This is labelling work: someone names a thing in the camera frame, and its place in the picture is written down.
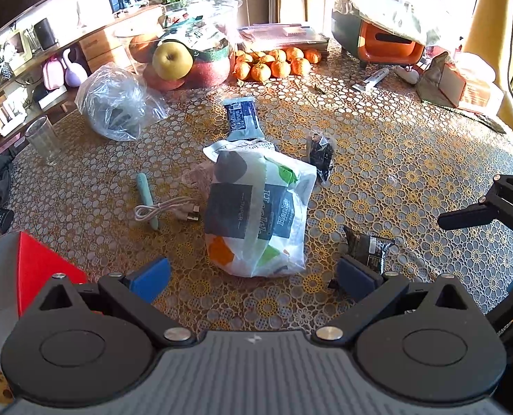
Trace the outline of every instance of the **black speaker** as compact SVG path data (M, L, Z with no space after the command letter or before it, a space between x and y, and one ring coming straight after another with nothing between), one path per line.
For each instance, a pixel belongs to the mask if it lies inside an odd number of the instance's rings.
M40 41L41 48L49 49L57 43L48 19L43 19L34 25L34 31Z

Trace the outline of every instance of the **white razor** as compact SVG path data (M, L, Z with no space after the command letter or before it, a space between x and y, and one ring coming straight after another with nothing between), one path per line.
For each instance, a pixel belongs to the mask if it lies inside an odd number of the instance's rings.
M383 78L385 78L388 74L389 69L387 67L383 67L369 78L366 78L364 81L360 81L359 83L353 85L353 89L356 89L357 91L361 91L364 93L370 93L370 91L375 87L375 85L378 82L380 82Z

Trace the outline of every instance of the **plastic fruit basket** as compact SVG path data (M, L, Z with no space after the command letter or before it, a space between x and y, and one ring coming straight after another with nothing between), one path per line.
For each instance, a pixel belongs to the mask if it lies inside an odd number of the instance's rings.
M241 0L185 0L162 5L158 20L118 28L136 72L160 92L222 84L234 63Z

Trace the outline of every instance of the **orange appliance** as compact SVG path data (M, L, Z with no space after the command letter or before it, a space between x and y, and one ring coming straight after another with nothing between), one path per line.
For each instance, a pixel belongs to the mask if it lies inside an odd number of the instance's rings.
M412 66L423 55L423 45L390 34L350 13L333 11L331 31L335 40L360 60L361 68L369 63Z

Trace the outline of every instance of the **black package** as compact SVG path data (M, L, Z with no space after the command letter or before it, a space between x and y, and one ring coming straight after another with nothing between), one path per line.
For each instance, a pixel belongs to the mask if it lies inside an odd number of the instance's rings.
M395 241L389 238L359 234L343 226L349 245L348 255L382 275L385 271L385 254Z
M321 132L315 132L306 139L308 162L316 167L318 177L323 183L329 179L329 175L333 171L335 149L335 139L328 139Z

